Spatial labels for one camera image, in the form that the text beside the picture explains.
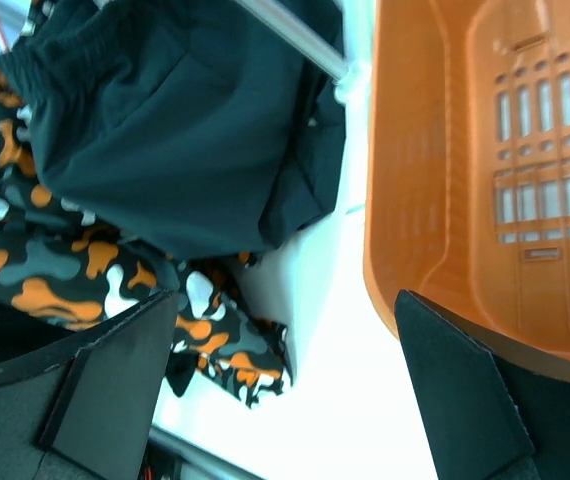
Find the orange camouflage shorts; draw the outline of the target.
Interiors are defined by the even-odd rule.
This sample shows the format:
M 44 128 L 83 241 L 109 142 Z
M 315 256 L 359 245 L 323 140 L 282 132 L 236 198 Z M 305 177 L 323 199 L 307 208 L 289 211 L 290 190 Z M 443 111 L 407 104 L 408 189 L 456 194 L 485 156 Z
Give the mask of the orange camouflage shorts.
M 58 2 L 33 3 L 14 45 Z M 225 256 L 249 264 L 253 252 L 181 259 L 57 198 L 38 179 L 30 119 L 0 71 L 0 303 L 78 331 L 173 290 L 177 318 L 166 376 L 176 393 L 195 370 L 248 407 L 285 392 L 286 328 L 254 317 L 218 264 Z

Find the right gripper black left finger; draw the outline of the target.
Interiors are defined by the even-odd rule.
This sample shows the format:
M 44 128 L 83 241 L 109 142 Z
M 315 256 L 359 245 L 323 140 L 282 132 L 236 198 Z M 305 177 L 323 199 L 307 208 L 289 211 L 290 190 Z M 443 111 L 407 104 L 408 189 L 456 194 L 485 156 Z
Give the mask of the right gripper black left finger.
M 159 292 L 0 363 L 0 479 L 135 479 L 172 343 Z

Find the dark green shorts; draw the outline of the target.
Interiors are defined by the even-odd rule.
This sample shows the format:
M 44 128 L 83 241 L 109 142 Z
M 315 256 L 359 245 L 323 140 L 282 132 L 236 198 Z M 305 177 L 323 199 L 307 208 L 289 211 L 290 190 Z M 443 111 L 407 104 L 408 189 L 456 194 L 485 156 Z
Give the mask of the dark green shorts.
M 0 71 L 38 179 L 178 258 L 275 249 L 335 208 L 329 78 L 231 1 L 60 1 Z

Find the orange plastic laundry basket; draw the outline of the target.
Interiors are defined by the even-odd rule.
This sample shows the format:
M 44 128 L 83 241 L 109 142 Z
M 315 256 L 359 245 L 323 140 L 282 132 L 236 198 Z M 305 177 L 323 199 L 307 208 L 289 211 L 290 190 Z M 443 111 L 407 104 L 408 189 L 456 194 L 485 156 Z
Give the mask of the orange plastic laundry basket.
M 570 1 L 382 1 L 364 276 L 570 360 Z

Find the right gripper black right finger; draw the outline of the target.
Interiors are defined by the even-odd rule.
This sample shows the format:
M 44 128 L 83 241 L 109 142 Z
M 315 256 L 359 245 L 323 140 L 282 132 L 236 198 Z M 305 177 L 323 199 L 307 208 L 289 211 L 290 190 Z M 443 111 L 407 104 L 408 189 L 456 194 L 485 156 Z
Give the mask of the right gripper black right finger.
M 570 360 L 408 290 L 399 339 L 441 479 L 570 479 Z

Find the metal clothes rack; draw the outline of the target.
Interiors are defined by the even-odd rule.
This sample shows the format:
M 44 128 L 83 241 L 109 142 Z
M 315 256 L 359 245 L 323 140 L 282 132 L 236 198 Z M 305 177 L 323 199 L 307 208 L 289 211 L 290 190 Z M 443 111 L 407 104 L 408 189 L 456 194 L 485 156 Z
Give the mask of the metal clothes rack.
M 329 39 L 339 29 L 328 2 L 123 2 L 142 28 L 115 34 L 134 54 L 145 87 L 179 105 L 288 116 L 298 104 L 344 95 L 356 78 Z

